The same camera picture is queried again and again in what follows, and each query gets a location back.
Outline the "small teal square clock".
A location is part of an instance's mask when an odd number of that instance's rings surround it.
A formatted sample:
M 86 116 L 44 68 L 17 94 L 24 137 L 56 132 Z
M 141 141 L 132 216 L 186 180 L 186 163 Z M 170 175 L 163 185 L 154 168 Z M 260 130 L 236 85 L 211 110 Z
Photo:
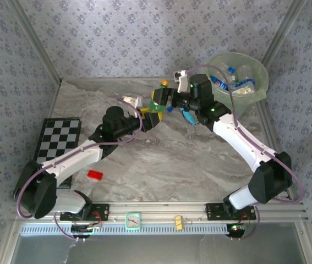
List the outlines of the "small teal square clock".
M 139 230 L 141 228 L 141 213 L 129 212 L 125 215 L 125 228 L 127 230 Z

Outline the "aluminium rail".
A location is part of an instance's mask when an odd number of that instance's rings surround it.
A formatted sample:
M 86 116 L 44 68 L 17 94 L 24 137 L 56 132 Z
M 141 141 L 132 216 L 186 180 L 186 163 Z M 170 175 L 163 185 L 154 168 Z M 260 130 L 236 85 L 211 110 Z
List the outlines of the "aluminium rail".
M 189 218 L 195 223 L 238 223 L 238 219 L 221 219 L 208 220 L 205 207 L 210 202 L 95 202 L 96 204 L 108 204 L 109 215 L 108 220 L 102 221 L 103 224 L 123 223 L 125 215 L 129 212 L 141 213 L 142 224 L 172 224 L 174 217 L 181 215 Z M 51 220 L 53 214 L 57 212 L 59 221 L 60 212 L 68 209 L 67 206 L 58 205 L 51 212 L 43 217 L 29 217 L 28 221 L 48 221 Z M 285 223 L 307 221 L 308 216 L 303 204 L 283 204 L 269 202 L 265 205 L 257 205 L 255 207 L 256 215 L 251 214 L 250 220 L 244 220 L 243 223 L 255 223 L 257 221 L 267 223 Z M 61 221 L 63 223 L 88 223 L 84 221 Z

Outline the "rectangular clear bottle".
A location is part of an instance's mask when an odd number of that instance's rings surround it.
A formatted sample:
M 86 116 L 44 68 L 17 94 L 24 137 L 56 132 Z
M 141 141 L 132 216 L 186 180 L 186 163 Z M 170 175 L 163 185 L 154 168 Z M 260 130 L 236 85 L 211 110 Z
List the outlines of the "rectangular clear bottle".
M 252 94 L 254 92 L 255 92 L 255 86 L 252 84 L 243 85 L 236 90 L 236 94 L 238 95 L 247 95 L 247 94 Z

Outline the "yellow binder clip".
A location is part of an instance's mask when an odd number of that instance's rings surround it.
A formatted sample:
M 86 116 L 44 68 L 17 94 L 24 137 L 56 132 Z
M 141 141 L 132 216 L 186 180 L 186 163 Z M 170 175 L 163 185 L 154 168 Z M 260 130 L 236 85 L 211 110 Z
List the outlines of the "yellow binder clip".
M 174 217 L 175 230 L 184 230 L 187 224 L 193 224 L 193 221 L 189 218 L 184 218 L 181 215 Z

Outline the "green bin with plastic liner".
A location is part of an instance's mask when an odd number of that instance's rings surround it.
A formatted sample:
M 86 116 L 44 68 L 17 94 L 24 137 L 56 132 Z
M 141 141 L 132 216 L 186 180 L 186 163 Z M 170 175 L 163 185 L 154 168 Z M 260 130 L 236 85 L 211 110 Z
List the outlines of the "green bin with plastic liner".
M 236 87 L 235 89 L 231 89 L 228 79 L 226 78 L 226 76 L 224 77 L 228 85 L 228 90 L 232 91 L 236 115 L 237 117 L 240 117 L 249 106 L 266 98 L 266 92 L 269 87 L 268 72 L 264 67 L 264 65 L 257 59 L 247 56 L 245 54 L 235 52 L 228 52 L 215 55 L 214 57 L 212 57 L 210 60 L 207 61 L 207 64 L 219 67 L 221 62 L 227 63 L 230 67 L 233 67 L 234 69 L 244 64 L 250 65 L 252 69 L 253 79 L 255 80 L 255 92 L 251 94 L 247 95 L 236 94 L 236 90 L 238 89 L 238 87 Z M 222 74 L 214 68 L 205 67 L 201 70 L 201 72 L 206 74 L 209 77 L 209 79 L 210 75 L 218 74 L 217 76 L 218 78 L 222 77 Z M 214 98 L 216 101 L 219 101 L 224 105 L 226 105 L 229 109 L 232 109 L 232 103 L 228 91 L 219 88 L 216 84 L 212 82 L 212 93 L 214 94 Z

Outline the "teal blue plastic tube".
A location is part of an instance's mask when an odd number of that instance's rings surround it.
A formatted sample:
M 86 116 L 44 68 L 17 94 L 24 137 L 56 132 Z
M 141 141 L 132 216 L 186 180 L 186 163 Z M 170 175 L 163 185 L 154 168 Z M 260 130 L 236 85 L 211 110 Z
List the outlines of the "teal blue plastic tube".
M 186 111 L 184 108 L 180 108 L 180 112 L 183 115 L 183 118 L 191 125 L 195 125 L 196 121 L 195 118 L 193 117 L 193 115 L 189 112 Z

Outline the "small bottle blue Pepsi label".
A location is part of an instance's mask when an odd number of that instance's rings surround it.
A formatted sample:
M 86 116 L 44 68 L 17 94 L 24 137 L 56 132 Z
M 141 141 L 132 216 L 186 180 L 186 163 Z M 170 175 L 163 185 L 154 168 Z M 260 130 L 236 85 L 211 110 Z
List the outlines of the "small bottle blue Pepsi label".
M 226 74 L 226 75 L 233 75 L 235 74 L 236 70 L 233 67 L 230 67 L 227 63 L 221 62 L 219 68 Z

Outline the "red plastic block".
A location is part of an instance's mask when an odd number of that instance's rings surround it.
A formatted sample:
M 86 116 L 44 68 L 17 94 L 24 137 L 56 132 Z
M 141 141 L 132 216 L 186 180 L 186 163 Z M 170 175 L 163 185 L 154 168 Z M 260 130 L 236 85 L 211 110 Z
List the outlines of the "red plastic block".
M 103 173 L 95 171 L 95 170 L 89 170 L 87 177 L 93 180 L 102 180 L 103 178 Z

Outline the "green bottle with yellow cap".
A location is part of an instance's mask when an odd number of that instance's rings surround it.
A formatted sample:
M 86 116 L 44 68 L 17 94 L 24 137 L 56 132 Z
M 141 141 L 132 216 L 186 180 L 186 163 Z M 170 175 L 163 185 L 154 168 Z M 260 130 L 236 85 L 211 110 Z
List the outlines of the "green bottle with yellow cap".
M 167 80 L 162 80 L 161 83 L 160 83 L 160 87 L 159 88 L 168 87 L 168 86 L 169 86 L 169 82 Z M 155 97 L 153 97 L 153 92 L 152 92 L 151 93 L 151 100 L 150 100 L 149 106 L 140 108 L 139 111 L 141 112 L 141 114 L 143 114 L 145 112 L 158 112 L 159 120 L 162 120 L 162 116 L 163 116 L 163 113 L 164 113 L 164 111 L 166 109 L 166 106 L 159 106 L 159 105 L 157 105 L 154 102 L 154 98 Z

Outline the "black grey chessboard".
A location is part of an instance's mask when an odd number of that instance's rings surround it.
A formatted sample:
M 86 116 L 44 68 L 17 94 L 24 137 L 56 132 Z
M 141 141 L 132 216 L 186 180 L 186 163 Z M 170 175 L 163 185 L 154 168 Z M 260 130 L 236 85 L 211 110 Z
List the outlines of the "black grey chessboard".
M 72 118 L 46 118 L 34 153 L 34 160 L 43 162 L 59 157 L 78 146 L 81 120 Z

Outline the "aluminium frame post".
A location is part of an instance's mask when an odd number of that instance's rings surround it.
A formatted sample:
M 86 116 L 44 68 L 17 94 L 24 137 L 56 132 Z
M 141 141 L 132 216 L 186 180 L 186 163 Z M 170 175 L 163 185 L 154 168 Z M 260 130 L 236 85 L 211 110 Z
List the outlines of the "aluminium frame post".
M 54 83 L 59 86 L 61 84 L 61 78 L 56 70 L 52 60 L 50 59 L 48 53 L 46 52 L 42 41 L 40 40 L 38 34 L 36 33 L 33 24 L 31 23 L 29 17 L 26 15 L 23 7 L 18 0 L 5 0 L 11 11 L 13 12 L 18 24 L 22 28 L 24 34 L 28 38 L 30 44 L 35 50 L 37 56 L 41 60 L 43 66 L 48 72 L 48 75 L 54 81 Z
M 261 62 L 266 69 L 272 64 L 276 54 L 280 50 L 284 40 L 288 36 L 294 23 L 297 21 L 298 16 L 304 6 L 309 0 L 292 0 L 285 15 L 282 18 L 281 24 L 276 30 L 273 38 L 264 54 Z

